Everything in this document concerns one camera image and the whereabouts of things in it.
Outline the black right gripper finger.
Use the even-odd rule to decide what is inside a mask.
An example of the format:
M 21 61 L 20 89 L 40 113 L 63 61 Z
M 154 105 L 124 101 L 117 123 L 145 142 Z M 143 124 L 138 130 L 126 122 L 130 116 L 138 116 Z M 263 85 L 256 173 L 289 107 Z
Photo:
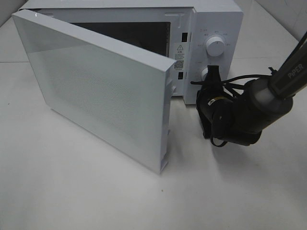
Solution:
M 219 66 L 217 65 L 208 65 L 208 73 L 206 76 L 207 83 L 221 83 L 220 71 Z

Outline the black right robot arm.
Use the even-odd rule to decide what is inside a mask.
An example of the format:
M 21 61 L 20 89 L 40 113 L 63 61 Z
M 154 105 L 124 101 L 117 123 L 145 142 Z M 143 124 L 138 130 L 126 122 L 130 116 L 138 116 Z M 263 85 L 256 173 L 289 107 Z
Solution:
M 307 85 L 307 36 L 303 35 L 278 70 L 270 75 L 242 75 L 221 80 L 219 67 L 209 65 L 201 86 L 196 109 L 205 139 L 249 146 L 262 131 L 289 113 L 293 97 Z

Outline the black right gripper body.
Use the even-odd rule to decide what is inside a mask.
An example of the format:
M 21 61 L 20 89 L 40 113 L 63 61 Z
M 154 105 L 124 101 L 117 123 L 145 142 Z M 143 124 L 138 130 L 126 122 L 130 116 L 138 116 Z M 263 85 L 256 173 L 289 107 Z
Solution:
M 233 139 L 233 101 L 220 81 L 195 82 L 201 88 L 197 92 L 196 108 L 205 139 Z

